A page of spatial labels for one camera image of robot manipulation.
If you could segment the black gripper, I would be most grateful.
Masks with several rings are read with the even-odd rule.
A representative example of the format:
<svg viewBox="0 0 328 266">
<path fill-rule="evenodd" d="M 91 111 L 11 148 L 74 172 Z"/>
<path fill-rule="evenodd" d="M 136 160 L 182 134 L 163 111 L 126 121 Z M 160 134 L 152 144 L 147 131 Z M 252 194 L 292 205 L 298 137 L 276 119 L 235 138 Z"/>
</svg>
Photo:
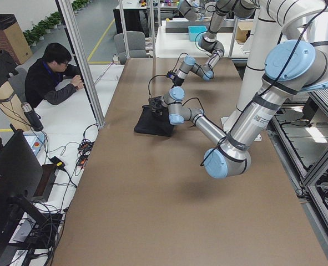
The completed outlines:
<svg viewBox="0 0 328 266">
<path fill-rule="evenodd" d="M 148 99 L 150 111 L 153 114 L 162 114 L 164 111 L 164 106 L 162 105 L 162 97 L 156 96 Z"/>
<path fill-rule="evenodd" d="M 184 79 L 182 79 L 182 78 L 180 78 L 178 76 L 175 76 L 173 78 L 173 84 L 174 84 L 174 86 L 182 86 L 183 82 L 184 82 Z"/>
</svg>

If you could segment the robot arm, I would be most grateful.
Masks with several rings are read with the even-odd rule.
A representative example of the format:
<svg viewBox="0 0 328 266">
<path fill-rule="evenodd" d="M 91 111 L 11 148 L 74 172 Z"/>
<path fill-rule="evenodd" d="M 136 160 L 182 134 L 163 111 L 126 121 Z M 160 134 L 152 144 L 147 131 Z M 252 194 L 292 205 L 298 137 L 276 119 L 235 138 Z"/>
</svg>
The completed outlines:
<svg viewBox="0 0 328 266">
<path fill-rule="evenodd" d="M 249 1 L 216 1 L 212 7 L 205 8 L 196 1 L 180 1 L 178 9 L 189 21 L 202 20 L 206 12 L 212 14 L 208 30 L 196 39 L 199 48 L 208 52 L 210 57 L 205 64 L 199 65 L 195 58 L 186 55 L 180 67 L 167 74 L 167 77 L 171 78 L 174 86 L 181 86 L 190 72 L 209 81 L 214 77 L 213 68 L 225 52 L 224 46 L 216 38 L 223 19 L 229 12 L 240 19 L 247 19 L 255 12 L 256 6 Z"/>
<path fill-rule="evenodd" d="M 228 119 L 231 128 L 220 128 L 203 109 L 183 104 L 181 85 L 189 73 L 204 80 L 214 77 L 224 55 L 216 35 L 226 15 L 247 19 L 255 11 L 259 16 L 239 100 Z M 167 115 L 172 125 L 192 122 L 214 142 L 202 161 L 211 177 L 240 175 L 251 164 L 249 147 L 287 98 L 328 88 L 328 1 L 216 1 L 199 47 L 210 54 L 208 61 L 199 65 L 186 56 L 167 74 L 173 86 L 162 96 L 150 97 L 149 109 L 155 116 Z"/>
</svg>

